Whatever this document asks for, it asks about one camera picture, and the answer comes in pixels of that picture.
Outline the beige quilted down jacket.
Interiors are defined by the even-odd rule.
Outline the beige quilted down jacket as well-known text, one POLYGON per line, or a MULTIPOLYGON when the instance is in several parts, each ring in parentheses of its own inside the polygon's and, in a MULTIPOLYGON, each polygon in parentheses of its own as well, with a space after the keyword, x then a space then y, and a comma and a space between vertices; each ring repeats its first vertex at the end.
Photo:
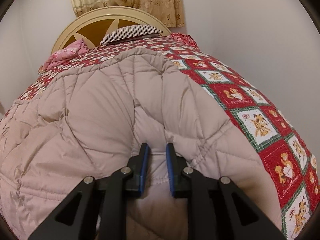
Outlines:
POLYGON ((281 228, 275 185, 259 155, 200 85, 163 55, 131 49, 61 72, 1 121, 1 215, 27 239, 86 176, 151 148, 146 189, 127 208, 128 239, 186 239, 187 203, 170 194, 165 148, 210 178, 227 176, 281 228))

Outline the striped pillow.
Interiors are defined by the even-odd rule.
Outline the striped pillow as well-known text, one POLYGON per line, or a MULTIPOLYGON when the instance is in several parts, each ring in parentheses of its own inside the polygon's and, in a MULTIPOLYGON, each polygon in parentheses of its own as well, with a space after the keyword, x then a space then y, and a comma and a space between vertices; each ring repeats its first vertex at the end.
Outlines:
POLYGON ((105 34, 104 38, 100 42, 100 45, 107 45, 122 40, 128 40, 148 35, 161 35, 162 33, 163 31, 152 25, 130 25, 105 34))

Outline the red teddy bear quilt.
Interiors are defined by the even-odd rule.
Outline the red teddy bear quilt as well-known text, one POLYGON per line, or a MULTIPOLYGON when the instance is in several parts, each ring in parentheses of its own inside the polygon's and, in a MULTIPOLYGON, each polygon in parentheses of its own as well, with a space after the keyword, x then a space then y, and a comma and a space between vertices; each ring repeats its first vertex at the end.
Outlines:
POLYGON ((99 46, 43 72, 17 100, 41 95, 61 72, 102 64, 131 49, 163 55, 217 101, 255 149, 275 185, 281 232, 286 239, 303 237, 319 207, 316 157, 263 93, 232 68, 195 47, 163 36, 99 46))

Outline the pink folded blanket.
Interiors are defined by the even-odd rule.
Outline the pink folded blanket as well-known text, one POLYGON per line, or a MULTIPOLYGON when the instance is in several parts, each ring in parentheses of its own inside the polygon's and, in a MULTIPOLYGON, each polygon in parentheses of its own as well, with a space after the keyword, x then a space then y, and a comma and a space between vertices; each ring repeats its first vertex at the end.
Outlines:
POLYGON ((39 68, 39 73, 49 71, 88 51, 89 48, 83 39, 76 40, 66 48, 53 52, 39 68))

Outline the cream round wooden headboard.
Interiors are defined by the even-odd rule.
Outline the cream round wooden headboard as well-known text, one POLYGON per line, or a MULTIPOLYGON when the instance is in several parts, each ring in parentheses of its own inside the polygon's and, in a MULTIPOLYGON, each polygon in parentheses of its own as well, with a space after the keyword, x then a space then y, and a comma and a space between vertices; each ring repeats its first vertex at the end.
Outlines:
POLYGON ((106 34, 130 25, 148 24, 168 36, 171 31, 157 18, 139 9, 114 6, 89 11, 69 24, 56 40, 52 52, 83 39, 88 48, 99 46, 106 34))

